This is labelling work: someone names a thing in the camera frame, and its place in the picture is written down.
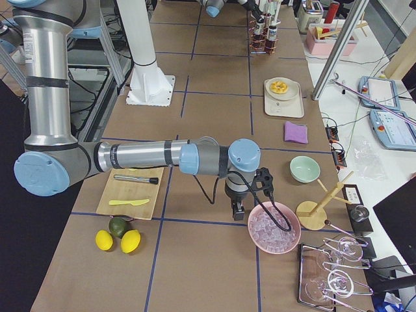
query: table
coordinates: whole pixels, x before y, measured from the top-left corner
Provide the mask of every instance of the table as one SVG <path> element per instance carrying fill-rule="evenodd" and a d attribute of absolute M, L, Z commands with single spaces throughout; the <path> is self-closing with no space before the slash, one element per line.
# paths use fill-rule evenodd
<path fill-rule="evenodd" d="M 274 176 L 276 201 L 292 210 L 304 200 L 319 201 L 323 196 L 319 184 L 295 181 L 290 160 L 297 155 L 314 158 L 327 186 L 338 178 L 319 105 L 308 96 L 313 85 L 292 9 L 282 7 L 280 17 L 281 42 L 286 43 L 278 44 L 276 55 L 251 57 L 249 19 L 241 6 L 227 4 L 218 18 L 211 19 L 197 3 L 159 1 L 151 29 L 159 66 L 176 76 L 172 104 L 129 106 L 126 95 L 120 96 L 103 140 L 212 136 L 229 145 L 250 138 L 261 147 L 261 166 Z M 279 76 L 302 86 L 305 117 L 292 121 L 308 126 L 308 145 L 284 142 L 285 118 L 271 118 L 263 111 L 263 81 Z M 84 182 L 33 312 L 311 310 L 296 302 L 297 251 L 270 255 L 256 248 L 246 226 L 253 200 L 245 201 L 244 221 L 234 222 L 224 180 L 215 205 L 210 205 L 193 177 L 167 168 L 152 220 L 133 221 L 142 234 L 139 249 L 131 255 L 123 254 L 119 246 L 112 252 L 98 250 L 95 234 L 107 229 L 109 218 L 95 211 L 108 176 Z M 215 177 L 200 180 L 210 189 Z M 351 230 L 343 203 L 332 201 L 326 210 L 334 224 Z M 330 229 L 302 230 L 301 241 L 319 246 L 323 237 L 335 235 Z M 365 281 L 362 272 L 354 272 L 354 279 Z M 354 300 L 371 308 L 368 297 Z"/>
<path fill-rule="evenodd" d="M 355 30 L 358 37 L 358 45 L 348 57 L 341 57 L 336 67 L 339 74 L 339 80 L 345 80 L 346 85 L 354 90 L 357 89 L 359 79 L 364 75 L 380 75 L 382 69 L 387 66 L 388 58 L 383 58 L 380 62 L 373 62 L 385 56 L 383 49 L 379 45 L 374 33 L 369 26 L 363 28 L 365 31 Z M 310 55 L 306 45 L 305 55 L 308 61 L 309 72 L 315 84 L 324 67 L 325 57 Z M 402 81 L 396 81 L 398 93 L 401 96 L 409 97 Z M 361 118 L 369 113 L 369 109 L 363 106 L 358 107 L 359 100 L 353 94 L 342 95 L 341 89 L 335 85 L 328 85 L 319 99 L 322 116 L 333 118 L 339 125 L 353 122 L 356 112 L 357 118 Z M 401 110 L 405 111 L 408 116 L 416 118 L 416 105 L 413 101 L 400 100 Z M 393 151 L 385 149 L 380 141 L 376 138 L 371 121 L 368 117 L 356 123 L 353 135 L 354 124 L 339 127 L 340 143 L 347 150 L 350 145 L 350 151 L 347 154 L 347 168 L 341 169 L 339 179 L 343 179 L 350 171 L 355 174 L 348 180 L 351 184 L 356 184 L 360 191 L 364 205 L 370 209 L 370 222 L 374 233 L 368 235 L 372 239 L 374 249 L 377 254 L 376 260 L 395 255 L 399 261 L 404 264 L 402 256 L 399 254 L 389 237 L 385 233 L 382 225 L 378 221 L 372 208 L 390 193 L 401 187 L 416 172 L 416 154 L 411 151 Z M 372 165 L 366 166 L 367 157 L 372 157 Z"/>

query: brown table surface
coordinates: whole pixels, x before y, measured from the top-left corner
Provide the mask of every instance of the brown table surface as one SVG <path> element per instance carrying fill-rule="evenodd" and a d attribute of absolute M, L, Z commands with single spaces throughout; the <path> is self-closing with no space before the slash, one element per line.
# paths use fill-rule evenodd
<path fill-rule="evenodd" d="M 291 177 L 289 163 L 298 155 L 314 158 L 322 182 L 338 181 L 319 105 L 291 8 L 282 6 L 277 53 L 250 56 L 249 16 L 239 5 L 226 4 L 216 19 L 197 3 L 159 1 L 151 20 L 158 65 L 176 76 L 169 107 L 125 104 L 120 96 L 103 140 L 111 143 L 211 136 L 222 145 L 250 138 L 261 147 L 261 166 L 274 176 L 275 199 L 292 210 L 324 195 L 317 182 Z M 305 116 L 273 118 L 264 113 L 263 81 L 288 77 L 298 81 Z M 283 124 L 306 124 L 309 144 L 283 141 Z M 234 222 L 224 180 L 210 205 L 192 176 L 177 168 L 164 171 L 153 219 L 135 220 L 142 234 L 139 248 L 125 255 L 116 240 L 111 252 L 97 249 L 97 231 L 109 218 L 95 213 L 109 173 L 84 182 L 42 288 L 32 307 L 48 311 L 310 311 L 296 301 L 298 253 L 262 252 L 246 226 L 254 205 L 245 200 L 246 218 Z M 211 193 L 215 177 L 201 176 Z M 350 230 L 343 203 L 326 206 L 328 218 Z M 320 246 L 330 229 L 302 230 L 301 242 Z M 365 281 L 360 270 L 352 276 Z M 354 304 L 371 308 L 369 297 Z"/>

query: blue and white device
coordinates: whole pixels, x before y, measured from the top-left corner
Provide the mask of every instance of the blue and white device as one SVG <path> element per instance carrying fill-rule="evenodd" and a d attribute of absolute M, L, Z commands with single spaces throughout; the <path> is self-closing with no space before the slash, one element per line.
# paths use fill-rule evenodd
<path fill-rule="evenodd" d="M 388 109 L 400 110 L 400 101 L 394 80 L 363 76 L 358 83 L 358 92 Z M 366 99 L 362 99 L 362 103 L 365 107 L 377 108 Z"/>
<path fill-rule="evenodd" d="M 397 112 L 408 117 L 405 112 Z M 372 128 L 381 143 L 389 150 L 416 151 L 416 128 L 384 110 L 370 111 Z"/>

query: white table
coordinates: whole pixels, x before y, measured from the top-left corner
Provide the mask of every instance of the white table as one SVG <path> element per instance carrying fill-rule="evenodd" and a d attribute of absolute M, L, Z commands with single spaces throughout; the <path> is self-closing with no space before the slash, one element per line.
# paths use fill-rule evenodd
<path fill-rule="evenodd" d="M 370 30 L 369 26 L 364 27 L 367 37 L 360 30 L 355 30 L 359 43 L 355 50 L 348 57 L 341 57 L 342 60 L 351 60 L 354 62 L 370 62 L 378 60 L 384 56 L 384 52 L 380 47 L 377 39 Z M 324 67 L 325 60 L 319 60 L 311 57 L 326 58 L 325 56 L 310 55 L 305 45 L 305 55 L 309 65 L 309 71 L 312 76 L 314 85 Z M 383 58 L 380 65 L 388 62 L 388 58 Z M 370 75 L 377 63 L 372 64 L 354 64 L 350 62 L 338 62 L 336 72 L 339 74 L 339 80 L 345 81 L 346 85 L 357 89 L 359 79 L 364 75 Z M 398 93 L 406 91 L 401 81 L 396 81 Z M 354 94 L 348 92 L 343 95 L 342 89 L 336 85 L 328 85 L 324 90 L 322 97 L 319 99 L 320 110 L 322 116 L 326 114 L 333 118 L 338 125 L 352 122 L 355 120 L 356 110 L 359 105 L 359 99 Z M 410 98 L 406 92 L 401 96 Z M 416 104 L 413 101 L 400 100 L 401 110 L 405 111 L 408 116 L 416 118 Z M 370 109 L 360 106 L 357 112 L 357 118 L 368 114 Z M 338 128 L 340 143 L 347 150 L 352 137 L 350 150 L 347 154 L 346 163 L 348 168 L 341 169 L 339 179 L 342 180 L 349 172 L 354 171 L 355 174 L 348 180 L 349 184 L 356 184 L 361 194 L 364 205 L 370 210 L 370 222 L 374 233 L 369 237 L 372 239 L 377 259 L 383 259 L 391 255 L 398 257 L 399 261 L 405 263 L 389 237 L 385 233 L 382 225 L 378 221 L 374 211 L 372 210 L 382 199 L 387 197 L 394 190 L 398 189 L 409 180 L 412 173 L 416 172 L 416 153 L 411 151 L 393 151 L 385 149 L 380 141 L 376 138 L 369 117 L 358 122 L 351 136 L 354 124 L 350 123 Z M 374 161 L 369 163 L 366 158 L 356 157 L 356 149 L 367 149 L 367 155 L 373 155 Z"/>

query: bowl of yellow food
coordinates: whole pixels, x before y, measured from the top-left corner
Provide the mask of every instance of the bowl of yellow food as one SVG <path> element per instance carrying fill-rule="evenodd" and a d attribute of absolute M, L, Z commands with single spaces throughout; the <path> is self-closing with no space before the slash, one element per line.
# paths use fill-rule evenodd
<path fill-rule="evenodd" d="M 273 98 L 288 101 L 299 94 L 299 84 L 284 77 L 269 79 L 266 90 Z"/>

